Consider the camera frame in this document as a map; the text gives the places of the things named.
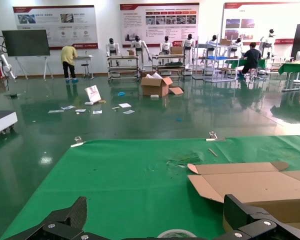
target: black pants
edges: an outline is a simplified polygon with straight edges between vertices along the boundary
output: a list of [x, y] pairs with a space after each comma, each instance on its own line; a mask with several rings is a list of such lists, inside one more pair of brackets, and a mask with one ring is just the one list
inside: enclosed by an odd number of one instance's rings
[[75, 75], [75, 66], [67, 63], [66, 61], [64, 61], [62, 63], [62, 65], [63, 65], [64, 77], [66, 79], [69, 78], [69, 73], [68, 73], [68, 68], [69, 68], [70, 69], [70, 73], [71, 73], [71, 77], [73, 79], [75, 79], [76, 78], [76, 75]]

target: wooden stick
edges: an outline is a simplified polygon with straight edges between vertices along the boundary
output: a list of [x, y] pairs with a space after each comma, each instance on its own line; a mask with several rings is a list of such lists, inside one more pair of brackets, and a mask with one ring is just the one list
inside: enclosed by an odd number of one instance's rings
[[209, 148], [209, 151], [212, 152], [213, 155], [215, 155], [216, 157], [218, 157], [218, 155], [214, 151], [212, 151], [211, 148]]

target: poster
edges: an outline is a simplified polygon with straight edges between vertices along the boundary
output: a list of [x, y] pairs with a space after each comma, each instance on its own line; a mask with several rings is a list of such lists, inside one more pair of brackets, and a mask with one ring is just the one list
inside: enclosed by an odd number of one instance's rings
[[241, 38], [244, 45], [260, 42], [274, 29], [275, 44], [293, 44], [299, 2], [226, 2], [222, 38]]
[[188, 34], [198, 38], [199, 3], [120, 4], [121, 37], [129, 48], [138, 35], [148, 47], [159, 47], [169, 36], [174, 46], [181, 46]]
[[98, 48], [93, 5], [17, 6], [13, 12], [18, 30], [45, 29], [51, 50]]

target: screw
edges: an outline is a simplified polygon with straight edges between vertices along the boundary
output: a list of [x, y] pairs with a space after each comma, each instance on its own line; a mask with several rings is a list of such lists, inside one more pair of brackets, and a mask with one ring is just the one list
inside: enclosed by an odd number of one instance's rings
[[242, 234], [240, 234], [240, 233], [238, 233], [238, 232], [236, 232], [234, 235], [235, 235], [237, 238], [242, 238]]

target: person in yellow shirt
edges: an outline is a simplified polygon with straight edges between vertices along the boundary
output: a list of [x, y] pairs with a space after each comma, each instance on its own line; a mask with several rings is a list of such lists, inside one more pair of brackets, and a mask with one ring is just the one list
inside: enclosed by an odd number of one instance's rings
[[[72, 78], [72, 83], [76, 84], [78, 79], [75, 74], [74, 58], [78, 57], [77, 50], [73, 46], [64, 46], [61, 50], [61, 62], [63, 65], [65, 82], [68, 84]], [[68, 68], [70, 69], [71, 78], [69, 78]]]

